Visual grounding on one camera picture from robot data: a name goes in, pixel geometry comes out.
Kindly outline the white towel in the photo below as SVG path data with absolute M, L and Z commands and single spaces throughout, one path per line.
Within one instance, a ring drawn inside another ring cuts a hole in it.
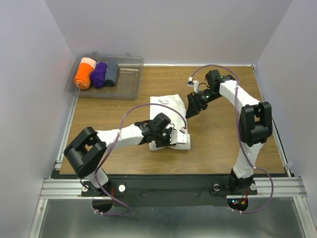
M 177 112 L 179 112 L 182 115 L 183 118 L 185 118 L 185 115 L 186 115 L 185 105 L 178 94 L 158 96 L 158 97 L 151 96 L 150 103 L 165 105 L 169 108 L 175 109 Z M 162 106 L 150 105 L 150 119 L 154 119 L 155 116 L 159 113 L 163 113 L 170 118 L 172 125 L 169 124 L 168 128 L 174 125 L 174 129 L 179 131 L 184 127 L 183 119 L 173 110 L 162 107 Z M 190 139 L 189 132 L 186 132 L 186 135 L 187 135 L 187 143 L 177 143 L 174 146 L 165 146 L 165 148 L 170 148 L 175 150 L 190 150 L 191 139 Z

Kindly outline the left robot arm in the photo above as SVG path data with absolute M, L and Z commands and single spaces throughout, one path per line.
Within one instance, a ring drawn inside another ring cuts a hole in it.
M 80 179 L 87 179 L 98 195 L 110 191 L 109 178 L 98 166 L 104 153 L 114 149 L 154 143 L 157 147 L 177 144 L 178 132 L 171 120 L 163 113 L 154 119 L 139 121 L 122 129 L 96 131 L 91 126 L 84 128 L 65 148 L 64 156 Z

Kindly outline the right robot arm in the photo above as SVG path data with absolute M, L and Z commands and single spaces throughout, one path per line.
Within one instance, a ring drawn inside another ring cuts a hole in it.
M 267 139 L 272 136 L 272 109 L 268 102 L 261 102 L 240 87 L 240 79 L 234 73 L 222 76 L 218 70 L 205 75 L 207 88 L 199 89 L 200 83 L 191 75 L 187 85 L 194 91 L 188 94 L 186 118 L 189 119 L 207 109 L 208 104 L 220 97 L 235 107 L 235 121 L 239 142 L 237 162 L 231 170 L 228 189 L 240 193 L 253 184 L 256 160 Z

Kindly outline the clear plastic bin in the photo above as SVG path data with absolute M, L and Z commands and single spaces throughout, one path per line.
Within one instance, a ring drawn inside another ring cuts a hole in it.
M 117 80 L 113 87 L 105 86 L 97 89 L 90 86 L 80 89 L 74 83 L 74 78 L 82 58 L 88 57 L 96 62 L 115 62 L 118 64 Z M 135 100 L 141 88 L 144 59 L 137 56 L 117 56 L 93 53 L 79 55 L 70 71 L 65 91 L 69 94 L 85 98 L 105 98 L 118 100 Z

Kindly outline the grey rolled towel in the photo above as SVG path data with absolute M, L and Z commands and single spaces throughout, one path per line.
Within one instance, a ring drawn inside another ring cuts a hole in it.
M 116 85 L 118 74 L 118 64 L 116 62 L 109 62 L 105 74 L 105 86 L 114 87 Z

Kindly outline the purple rolled towel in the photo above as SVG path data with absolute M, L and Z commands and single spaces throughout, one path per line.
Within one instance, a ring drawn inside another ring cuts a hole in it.
M 102 88 L 105 86 L 107 64 L 105 62 L 98 62 L 95 69 L 90 74 L 91 84 L 95 88 Z

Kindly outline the orange rolled towel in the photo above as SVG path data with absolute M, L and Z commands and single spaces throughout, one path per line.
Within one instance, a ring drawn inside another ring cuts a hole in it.
M 76 75 L 74 77 L 74 84 L 80 89 L 88 89 L 91 85 L 90 74 L 95 70 L 96 61 L 84 57 L 81 59 Z

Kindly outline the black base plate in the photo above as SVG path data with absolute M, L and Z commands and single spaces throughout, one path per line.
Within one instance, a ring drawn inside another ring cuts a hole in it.
M 256 195 L 232 189 L 229 175 L 110 175 L 104 190 L 129 207 L 226 206 L 229 197 Z

